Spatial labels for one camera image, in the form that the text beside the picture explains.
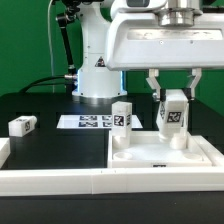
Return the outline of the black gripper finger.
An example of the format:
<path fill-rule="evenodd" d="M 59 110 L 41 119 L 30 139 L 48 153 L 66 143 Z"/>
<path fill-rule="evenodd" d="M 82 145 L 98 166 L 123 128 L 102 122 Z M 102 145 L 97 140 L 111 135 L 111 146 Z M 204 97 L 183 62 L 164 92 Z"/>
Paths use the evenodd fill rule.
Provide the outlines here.
<path fill-rule="evenodd" d="M 166 90 L 160 86 L 157 80 L 158 77 L 159 77 L 159 70 L 150 69 L 146 81 L 148 82 L 150 88 L 153 90 L 154 100 L 164 102 L 166 100 Z"/>
<path fill-rule="evenodd" d="M 195 89 L 202 77 L 201 68 L 193 68 L 189 72 L 189 82 L 187 87 L 184 89 L 185 95 L 189 100 L 195 99 Z"/>

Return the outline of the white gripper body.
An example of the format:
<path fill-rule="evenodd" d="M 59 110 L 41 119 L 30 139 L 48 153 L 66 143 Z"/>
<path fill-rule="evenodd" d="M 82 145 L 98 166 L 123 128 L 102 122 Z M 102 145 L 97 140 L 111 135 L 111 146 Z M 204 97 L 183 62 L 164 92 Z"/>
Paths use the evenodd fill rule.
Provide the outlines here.
<path fill-rule="evenodd" d="M 105 44 L 111 70 L 224 68 L 224 7 L 200 0 L 114 0 Z"/>

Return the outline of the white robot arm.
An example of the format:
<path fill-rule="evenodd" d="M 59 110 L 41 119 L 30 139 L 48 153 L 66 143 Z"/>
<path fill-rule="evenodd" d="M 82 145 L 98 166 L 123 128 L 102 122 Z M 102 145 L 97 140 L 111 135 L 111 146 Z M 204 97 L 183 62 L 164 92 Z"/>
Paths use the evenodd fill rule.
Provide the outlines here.
<path fill-rule="evenodd" d="M 55 0 L 73 95 L 124 95 L 123 71 L 147 70 L 156 100 L 194 97 L 204 69 L 224 68 L 224 6 L 201 0 Z"/>

